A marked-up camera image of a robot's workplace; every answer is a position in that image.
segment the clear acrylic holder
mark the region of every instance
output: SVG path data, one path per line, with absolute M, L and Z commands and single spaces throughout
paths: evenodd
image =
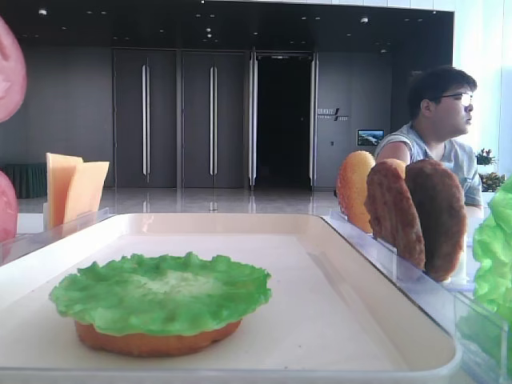
M 80 215 L 71 222 L 56 226 L 37 234 L 24 234 L 0 243 L 0 267 L 26 256 L 35 250 L 66 238 L 88 226 L 92 226 L 110 216 L 108 208 Z
M 331 211 L 324 218 L 457 340 L 462 348 L 462 369 L 476 383 L 512 382 L 508 374 L 508 344 L 512 342 L 512 334 L 507 321 L 463 292 L 450 291 L 435 282 L 400 258 L 395 248 L 350 224 L 340 212 Z

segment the gray door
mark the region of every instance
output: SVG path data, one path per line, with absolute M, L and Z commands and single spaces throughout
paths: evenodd
M 242 54 L 215 56 L 217 67 L 217 173 L 218 188 L 244 187 L 243 150 L 243 90 L 244 65 Z
M 243 54 L 183 55 L 183 185 L 243 188 Z
M 176 59 L 114 52 L 118 187 L 176 187 Z

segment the open doorway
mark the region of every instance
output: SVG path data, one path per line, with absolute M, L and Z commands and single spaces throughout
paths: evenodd
M 311 59 L 258 58 L 258 189 L 310 188 Z

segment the tiled floor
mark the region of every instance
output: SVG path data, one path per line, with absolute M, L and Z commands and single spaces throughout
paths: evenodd
M 21 213 L 41 213 L 46 198 L 19 201 Z M 111 214 L 139 212 L 236 212 L 328 214 L 338 208 L 332 192 L 307 190 L 110 189 L 100 209 Z

